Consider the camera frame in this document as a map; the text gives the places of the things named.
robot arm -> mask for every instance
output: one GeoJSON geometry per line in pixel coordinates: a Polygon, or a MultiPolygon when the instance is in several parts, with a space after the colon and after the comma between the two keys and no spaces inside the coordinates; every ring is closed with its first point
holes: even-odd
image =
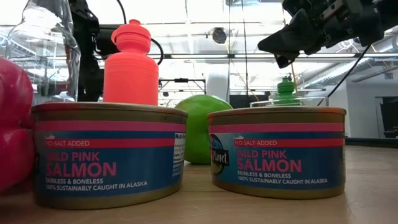
{"type": "Polygon", "coordinates": [[[310,55],[352,38],[367,46],[398,25],[397,6],[396,0],[285,0],[283,7],[293,19],[258,47],[274,54],[278,66],[284,68],[301,50],[310,55]]]}

can label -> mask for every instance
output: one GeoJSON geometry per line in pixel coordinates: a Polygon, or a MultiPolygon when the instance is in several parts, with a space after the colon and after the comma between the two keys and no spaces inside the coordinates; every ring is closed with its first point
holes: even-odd
{"type": "Polygon", "coordinates": [[[183,175],[185,125],[41,121],[35,126],[35,190],[103,197],[170,187],[183,175]]]}
{"type": "Polygon", "coordinates": [[[265,189],[320,190],[345,182],[344,124],[210,126],[213,178],[265,189]]]}

orange water bottle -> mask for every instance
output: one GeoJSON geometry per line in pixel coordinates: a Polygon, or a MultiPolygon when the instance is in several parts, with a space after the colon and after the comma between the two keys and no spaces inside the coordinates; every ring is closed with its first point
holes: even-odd
{"type": "Polygon", "coordinates": [[[156,105],[159,68],[146,54],[150,33],[137,20],[121,25],[112,34],[121,51],[105,61],[104,102],[156,105]]]}

green ball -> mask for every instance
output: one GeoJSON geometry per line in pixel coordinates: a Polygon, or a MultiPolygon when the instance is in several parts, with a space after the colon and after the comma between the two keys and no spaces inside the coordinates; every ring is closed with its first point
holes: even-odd
{"type": "Polygon", "coordinates": [[[181,101],[176,108],[188,113],[185,160],[192,164],[210,164],[207,115],[230,110],[232,106],[217,96],[195,95],[181,101]]]}

pink label stripe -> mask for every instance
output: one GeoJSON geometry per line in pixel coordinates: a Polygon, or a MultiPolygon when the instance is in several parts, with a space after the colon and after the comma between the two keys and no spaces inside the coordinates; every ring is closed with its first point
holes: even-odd
{"type": "Polygon", "coordinates": [[[210,126],[210,133],[281,133],[344,131],[341,123],[233,124],[210,126]]]}
{"type": "Polygon", "coordinates": [[[174,139],[46,139],[49,149],[122,149],[174,146],[174,139]]]}
{"type": "Polygon", "coordinates": [[[235,147],[342,147],[344,139],[234,139],[235,147]]]}
{"type": "Polygon", "coordinates": [[[185,132],[184,124],[139,121],[39,121],[36,131],[175,131],[185,132]]]}

